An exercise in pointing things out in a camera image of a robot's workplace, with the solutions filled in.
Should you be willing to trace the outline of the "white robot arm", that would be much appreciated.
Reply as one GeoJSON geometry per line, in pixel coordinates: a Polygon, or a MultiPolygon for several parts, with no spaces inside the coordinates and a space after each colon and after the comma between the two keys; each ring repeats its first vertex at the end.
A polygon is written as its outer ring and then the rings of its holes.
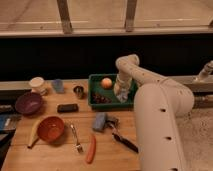
{"type": "Polygon", "coordinates": [[[133,80],[136,136],[142,171],[188,171],[176,116],[194,106],[193,92],[185,85],[139,66],[135,54],[119,57],[114,94],[124,103],[133,80]]]}

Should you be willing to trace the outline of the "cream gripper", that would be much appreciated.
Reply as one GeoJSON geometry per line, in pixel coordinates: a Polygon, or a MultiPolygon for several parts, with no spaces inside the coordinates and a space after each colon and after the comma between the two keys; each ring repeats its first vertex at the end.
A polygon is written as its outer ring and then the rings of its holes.
{"type": "Polygon", "coordinates": [[[114,94],[116,96],[129,93],[129,89],[131,87],[131,79],[130,78],[122,78],[121,76],[116,77],[116,81],[114,84],[114,94]]]}

